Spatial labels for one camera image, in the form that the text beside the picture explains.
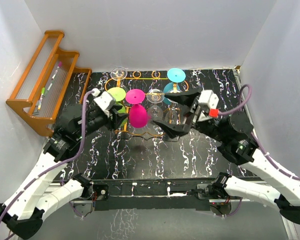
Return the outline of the magenta plastic wine glass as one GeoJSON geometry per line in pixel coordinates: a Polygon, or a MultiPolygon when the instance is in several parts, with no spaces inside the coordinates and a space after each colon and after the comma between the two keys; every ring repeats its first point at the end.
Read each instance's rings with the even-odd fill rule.
{"type": "Polygon", "coordinates": [[[145,93],[140,89],[131,89],[126,93],[125,100],[132,105],[128,113],[128,119],[134,128],[143,128],[147,125],[148,114],[141,105],[145,97],[145,93]]]}

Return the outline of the teal plastic wine glass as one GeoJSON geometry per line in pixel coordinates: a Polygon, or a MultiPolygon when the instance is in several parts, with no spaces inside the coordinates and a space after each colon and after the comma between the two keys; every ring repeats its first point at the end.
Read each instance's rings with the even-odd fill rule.
{"type": "Polygon", "coordinates": [[[171,90],[174,90],[174,88],[180,90],[178,84],[182,83],[186,79],[186,73],[180,68],[170,68],[167,71],[167,78],[169,80],[169,83],[163,89],[164,94],[168,93],[171,90]]]}

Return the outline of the clear short wine glass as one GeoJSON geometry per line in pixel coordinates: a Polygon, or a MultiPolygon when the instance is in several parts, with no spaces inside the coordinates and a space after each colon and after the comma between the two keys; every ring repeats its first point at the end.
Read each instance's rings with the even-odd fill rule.
{"type": "Polygon", "coordinates": [[[147,101],[151,103],[151,107],[148,108],[147,114],[152,120],[161,120],[163,118],[163,110],[159,103],[162,103],[165,96],[162,90],[160,89],[151,89],[146,94],[147,101]]]}

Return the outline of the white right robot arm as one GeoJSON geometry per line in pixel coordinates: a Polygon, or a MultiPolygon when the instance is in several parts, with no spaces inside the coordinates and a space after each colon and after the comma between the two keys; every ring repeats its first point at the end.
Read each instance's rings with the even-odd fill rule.
{"type": "Polygon", "coordinates": [[[219,98],[212,90],[195,89],[164,96],[186,107],[182,124],[155,121],[170,138],[182,137],[195,129],[219,142],[217,149],[226,160],[266,182],[262,185],[221,172],[211,185],[196,188],[194,192],[198,197],[249,199],[276,209],[284,218],[300,225],[300,178],[264,151],[252,134],[254,127],[249,117],[239,106],[220,112],[216,108],[219,98]]]}

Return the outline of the green plastic wine glass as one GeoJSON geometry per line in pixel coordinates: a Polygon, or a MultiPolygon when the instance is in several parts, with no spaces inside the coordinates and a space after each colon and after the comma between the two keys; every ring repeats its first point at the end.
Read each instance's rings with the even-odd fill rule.
{"type": "Polygon", "coordinates": [[[107,92],[110,93],[115,98],[116,102],[122,106],[118,112],[126,113],[126,108],[121,103],[126,97],[126,91],[121,87],[112,87],[107,92]]]}

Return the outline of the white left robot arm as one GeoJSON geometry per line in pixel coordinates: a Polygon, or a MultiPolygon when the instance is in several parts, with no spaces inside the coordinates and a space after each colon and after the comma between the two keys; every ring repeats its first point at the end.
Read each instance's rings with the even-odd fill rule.
{"type": "Polygon", "coordinates": [[[56,175],[83,151],[85,137],[103,126],[117,129],[128,117],[116,103],[106,115],[99,106],[83,112],[81,104],[70,104],[61,113],[59,123],[25,181],[4,203],[0,203],[0,223],[23,240],[33,237],[43,222],[70,201],[87,200],[93,195],[93,183],[79,173],[67,183],[45,194],[56,175]]]}

